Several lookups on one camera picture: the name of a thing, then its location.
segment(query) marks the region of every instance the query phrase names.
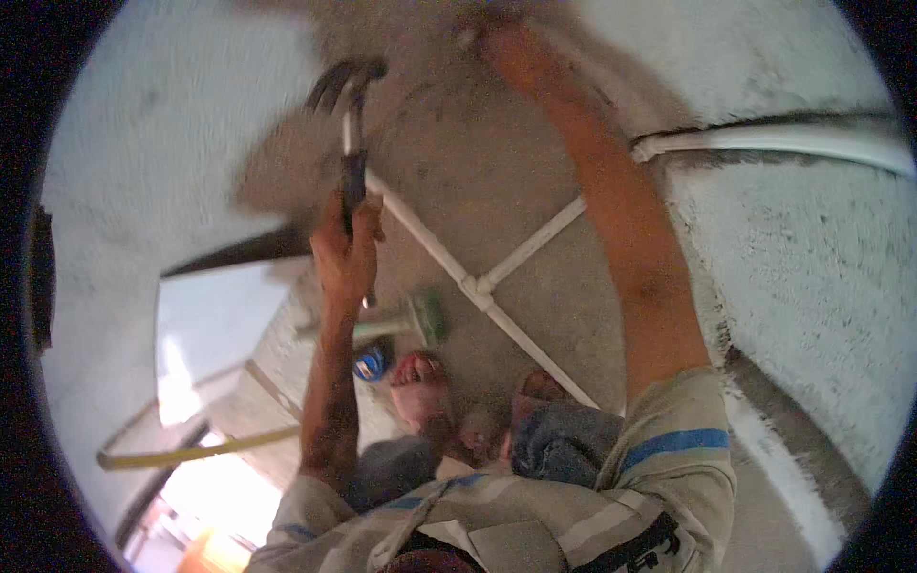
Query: black rubber grip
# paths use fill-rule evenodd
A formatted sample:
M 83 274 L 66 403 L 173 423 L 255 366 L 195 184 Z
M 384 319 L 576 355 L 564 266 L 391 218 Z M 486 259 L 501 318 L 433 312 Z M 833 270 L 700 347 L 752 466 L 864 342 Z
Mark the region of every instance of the black rubber grip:
M 353 237 L 353 212 L 366 197 L 366 150 L 357 155 L 345 155 L 344 163 L 344 227 Z

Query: green object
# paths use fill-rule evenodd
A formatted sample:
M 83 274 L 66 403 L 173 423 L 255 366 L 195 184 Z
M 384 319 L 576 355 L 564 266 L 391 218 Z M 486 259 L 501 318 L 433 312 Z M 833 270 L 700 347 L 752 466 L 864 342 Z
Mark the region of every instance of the green object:
M 296 337 L 314 342 L 318 331 L 317 326 L 296 328 Z M 415 292 L 396 316 L 378 322 L 357 323 L 353 328 L 354 340 L 404 333 L 416 334 L 424 347 L 434 347 L 446 337 L 446 320 L 436 291 Z

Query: raised arm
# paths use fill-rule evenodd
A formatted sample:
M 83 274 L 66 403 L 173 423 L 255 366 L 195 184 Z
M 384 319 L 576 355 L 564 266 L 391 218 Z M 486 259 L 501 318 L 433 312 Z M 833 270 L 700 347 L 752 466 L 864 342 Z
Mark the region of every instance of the raised arm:
M 576 164 L 586 215 L 602 240 L 621 299 L 627 403 L 654 381 L 708 366 L 688 267 L 649 175 L 531 29 L 506 24 L 482 41 L 492 67 L 541 104 Z
M 342 493 L 357 463 L 359 419 L 350 368 L 353 325 L 360 301 L 375 282 L 381 198 L 369 196 L 353 215 L 353 240 L 344 230 L 340 192 L 312 236 L 315 265 L 325 293 L 321 334 L 303 403 L 300 473 Z

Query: claw hammer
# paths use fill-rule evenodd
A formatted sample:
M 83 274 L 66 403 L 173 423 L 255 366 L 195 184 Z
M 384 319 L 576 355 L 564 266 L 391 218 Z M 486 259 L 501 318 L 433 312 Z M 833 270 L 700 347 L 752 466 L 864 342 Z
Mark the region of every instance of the claw hammer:
M 312 112 L 321 108 L 331 114 L 344 94 L 347 110 L 344 112 L 343 169 L 344 227 L 353 238 L 353 212 L 366 197 L 366 148 L 363 145 L 363 106 L 370 82 L 380 80 L 388 73 L 388 63 L 383 58 L 347 58 L 339 61 L 318 79 L 305 105 Z M 374 289 L 363 298 L 363 306 L 376 305 Z

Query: shirt sleeve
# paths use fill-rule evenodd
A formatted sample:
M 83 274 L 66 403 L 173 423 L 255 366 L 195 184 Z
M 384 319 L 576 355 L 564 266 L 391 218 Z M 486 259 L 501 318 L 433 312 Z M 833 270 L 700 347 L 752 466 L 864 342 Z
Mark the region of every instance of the shirt sleeve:
M 628 413 L 598 483 L 660 500 L 716 564 L 732 533 L 735 502 L 723 376 L 691 369 L 651 385 Z
M 357 514 L 323 481 L 296 476 L 283 494 L 263 547 L 255 551 L 247 571 L 269 571 L 287 554 L 310 544 Z

